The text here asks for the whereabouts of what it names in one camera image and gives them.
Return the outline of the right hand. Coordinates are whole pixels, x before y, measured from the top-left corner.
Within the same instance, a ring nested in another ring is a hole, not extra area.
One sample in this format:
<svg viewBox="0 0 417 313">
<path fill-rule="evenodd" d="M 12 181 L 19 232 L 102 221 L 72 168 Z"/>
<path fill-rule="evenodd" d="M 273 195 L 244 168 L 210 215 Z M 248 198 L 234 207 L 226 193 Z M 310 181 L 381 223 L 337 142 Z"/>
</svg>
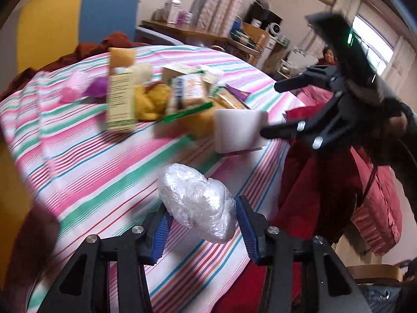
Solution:
<svg viewBox="0 0 417 313">
<path fill-rule="evenodd" d="M 382 141 L 391 143 L 401 140 L 405 144 L 416 145 L 416 113 L 405 103 L 400 103 L 400 115 L 390 117 L 382 130 Z"/>
</svg>

